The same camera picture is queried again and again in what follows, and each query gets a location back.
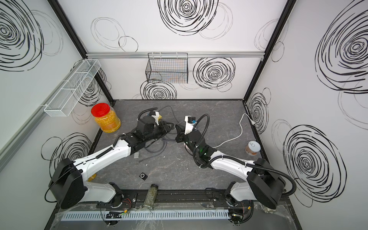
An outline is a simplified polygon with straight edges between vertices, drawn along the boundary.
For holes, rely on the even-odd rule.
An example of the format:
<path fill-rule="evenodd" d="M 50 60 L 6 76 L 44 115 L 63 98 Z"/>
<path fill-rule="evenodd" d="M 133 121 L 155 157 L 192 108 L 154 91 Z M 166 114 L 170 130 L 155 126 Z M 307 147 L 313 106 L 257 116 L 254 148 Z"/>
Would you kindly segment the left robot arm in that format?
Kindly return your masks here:
<path fill-rule="evenodd" d="M 114 143 L 89 156 L 62 160 L 52 175 L 50 191 L 61 209 L 69 209 L 82 202 L 100 202 L 116 209 L 124 203 L 124 195 L 115 183 L 99 184 L 89 178 L 101 169 L 133 155 L 149 141 L 163 138 L 175 124 L 164 121 L 158 112 L 139 116 L 131 132 L 119 135 Z"/>

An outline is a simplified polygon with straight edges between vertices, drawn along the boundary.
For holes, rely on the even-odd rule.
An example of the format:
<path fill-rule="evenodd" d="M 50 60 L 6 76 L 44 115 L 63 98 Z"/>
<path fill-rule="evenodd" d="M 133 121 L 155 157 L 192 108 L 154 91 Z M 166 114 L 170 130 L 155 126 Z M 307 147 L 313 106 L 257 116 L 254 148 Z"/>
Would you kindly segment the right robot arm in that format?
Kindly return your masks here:
<path fill-rule="evenodd" d="M 202 132 L 197 129 L 203 118 L 185 117 L 185 125 L 176 124 L 176 142 L 184 145 L 192 152 L 194 163 L 201 169 L 211 168 L 221 170 L 243 180 L 242 183 L 231 183 L 227 189 L 228 203 L 244 200 L 258 201 L 270 209 L 276 209 L 281 198 L 294 194 L 297 184 L 288 174 L 274 169 L 270 163 L 262 158 L 255 161 L 243 160 L 227 155 L 211 147 L 205 141 L 205 134 L 209 127 L 206 121 Z"/>

